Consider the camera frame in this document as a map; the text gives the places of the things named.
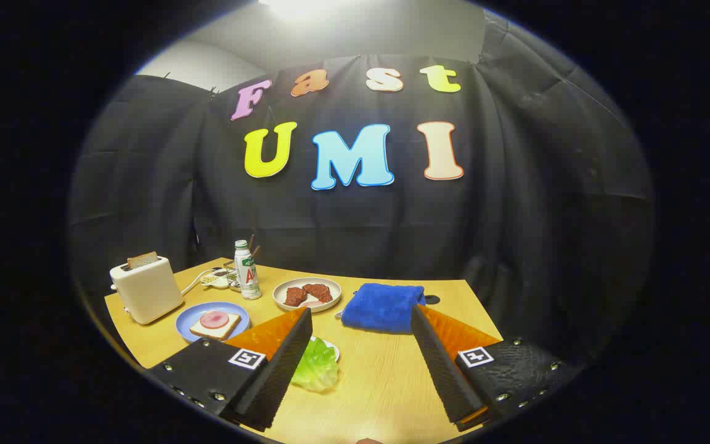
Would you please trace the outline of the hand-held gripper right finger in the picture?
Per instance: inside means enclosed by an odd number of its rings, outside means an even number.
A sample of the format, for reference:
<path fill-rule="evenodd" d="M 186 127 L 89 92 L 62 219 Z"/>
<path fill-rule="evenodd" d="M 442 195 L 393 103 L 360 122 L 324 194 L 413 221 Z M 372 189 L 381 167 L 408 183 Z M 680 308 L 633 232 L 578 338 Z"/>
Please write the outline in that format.
<path fill-rule="evenodd" d="M 446 416 L 459 432 L 519 416 L 579 373 L 524 337 L 499 340 L 427 306 L 414 306 L 410 325 Z"/>

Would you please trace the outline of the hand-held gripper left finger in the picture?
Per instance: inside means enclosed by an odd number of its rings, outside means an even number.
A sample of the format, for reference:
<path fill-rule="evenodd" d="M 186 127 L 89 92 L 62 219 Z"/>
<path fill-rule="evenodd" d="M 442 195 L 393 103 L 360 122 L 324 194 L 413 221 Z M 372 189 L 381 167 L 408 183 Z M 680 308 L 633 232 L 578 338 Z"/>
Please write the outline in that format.
<path fill-rule="evenodd" d="M 264 432 L 311 335 L 310 309 L 290 310 L 226 341 L 197 340 L 147 373 L 191 407 Z"/>

